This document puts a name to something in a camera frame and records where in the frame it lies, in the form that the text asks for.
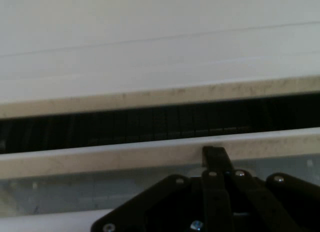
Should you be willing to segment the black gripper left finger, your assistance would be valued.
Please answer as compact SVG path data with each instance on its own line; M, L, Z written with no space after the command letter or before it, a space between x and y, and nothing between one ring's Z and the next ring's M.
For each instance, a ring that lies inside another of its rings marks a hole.
M95 221L92 232L232 232L225 175L232 163L223 147L202 149L199 177L170 175Z

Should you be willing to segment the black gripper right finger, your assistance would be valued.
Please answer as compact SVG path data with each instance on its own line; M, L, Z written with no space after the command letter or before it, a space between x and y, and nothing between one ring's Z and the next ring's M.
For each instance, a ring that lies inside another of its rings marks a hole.
M269 232L318 232L320 187L285 173L265 181L235 170L223 147L216 149L218 168L226 179L232 203L259 218Z

